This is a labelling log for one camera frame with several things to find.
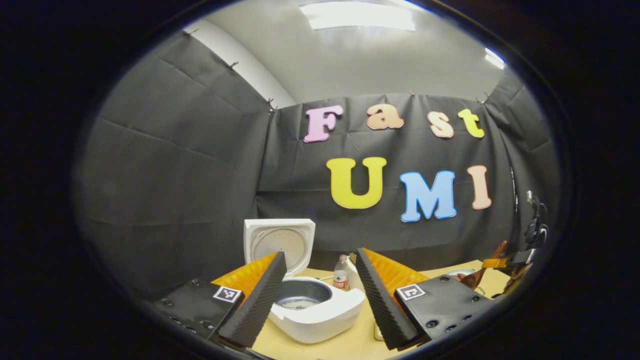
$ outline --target bottle label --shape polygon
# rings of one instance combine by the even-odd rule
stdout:
[[[347,277],[344,275],[333,275],[333,286],[338,289],[344,289],[347,286]]]

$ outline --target blue letter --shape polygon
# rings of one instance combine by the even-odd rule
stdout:
[[[443,170],[436,175],[433,181],[433,189],[424,181],[422,175],[417,172],[406,172],[400,175],[400,181],[406,186],[406,211],[402,215],[402,221],[414,222],[420,220],[418,204],[422,208],[425,218],[430,218],[438,203],[436,218],[451,218],[456,216],[453,207],[453,179],[456,177],[451,171]]]

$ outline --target yellow letter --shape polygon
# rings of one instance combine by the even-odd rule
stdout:
[[[431,131],[440,138],[450,138],[453,136],[453,127],[449,125],[449,118],[444,113],[431,111],[427,114],[427,119],[431,123]]]
[[[374,206],[382,197],[382,167],[384,158],[366,158],[362,165],[369,168],[369,192],[354,195],[351,191],[351,169],[356,166],[354,159],[339,158],[326,162],[331,170],[331,196],[336,204],[347,209],[366,209]]]
[[[491,206],[491,199],[486,191],[486,179],[484,178],[486,167],[476,165],[468,168],[467,172],[474,181],[474,192],[476,193],[476,199],[471,206],[476,210],[488,208]]]
[[[467,130],[472,136],[475,136],[476,138],[481,138],[484,136],[484,130],[478,129],[478,125],[476,124],[476,122],[480,121],[480,119],[478,119],[477,115],[472,114],[471,110],[464,109],[458,113],[458,116],[465,121]]]
[[[395,106],[389,104],[378,104],[371,106],[367,110],[370,117],[367,119],[367,125],[374,130],[385,129],[391,127],[396,129],[404,125],[404,120],[400,119],[398,110]]]

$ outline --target white wall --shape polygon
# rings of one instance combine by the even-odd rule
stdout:
[[[273,98],[271,103],[273,107],[284,108],[296,104],[291,95],[273,77],[270,71],[231,35],[204,19],[200,19],[184,28],[189,33],[195,29],[198,29],[198,31],[191,36],[206,45],[227,64],[231,65],[238,61],[238,64],[234,66],[234,70],[247,80],[263,98]]]

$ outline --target ceiling light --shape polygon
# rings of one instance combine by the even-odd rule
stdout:
[[[493,51],[489,50],[489,48],[486,48],[486,47],[484,51],[486,52],[486,55],[484,56],[484,58],[487,61],[499,67],[500,69],[504,69],[504,60],[500,56],[498,56],[498,54],[494,53]]]
[[[411,12],[406,8],[358,3],[329,2],[301,6],[314,30],[341,26],[380,26],[415,31]]]

